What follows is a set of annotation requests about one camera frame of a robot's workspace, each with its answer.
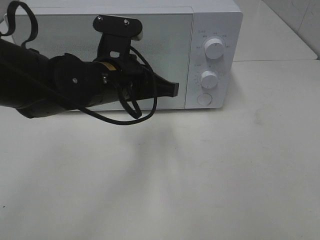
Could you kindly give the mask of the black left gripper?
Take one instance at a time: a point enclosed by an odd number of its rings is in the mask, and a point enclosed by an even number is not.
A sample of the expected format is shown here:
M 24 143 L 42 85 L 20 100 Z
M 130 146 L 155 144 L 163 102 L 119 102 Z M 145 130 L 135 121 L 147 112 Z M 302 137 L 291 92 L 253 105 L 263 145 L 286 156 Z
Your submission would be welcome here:
M 127 100 L 137 101 L 178 96 L 179 83 L 170 82 L 154 73 L 149 63 L 131 46 L 141 33 L 103 33 L 97 49 L 96 61 L 120 72 L 120 87 L 128 93 Z

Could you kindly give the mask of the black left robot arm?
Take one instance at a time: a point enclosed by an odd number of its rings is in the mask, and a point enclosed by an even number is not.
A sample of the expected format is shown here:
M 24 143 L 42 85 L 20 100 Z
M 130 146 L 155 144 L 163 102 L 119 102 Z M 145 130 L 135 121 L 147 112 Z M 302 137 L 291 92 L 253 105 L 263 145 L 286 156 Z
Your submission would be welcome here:
M 71 110 L 97 117 L 92 107 L 119 102 L 138 123 L 145 119 L 139 100 L 156 102 L 178 91 L 179 84 L 157 75 L 127 37 L 103 34 L 93 61 L 70 53 L 47 58 L 0 42 L 0 104 L 30 119 Z

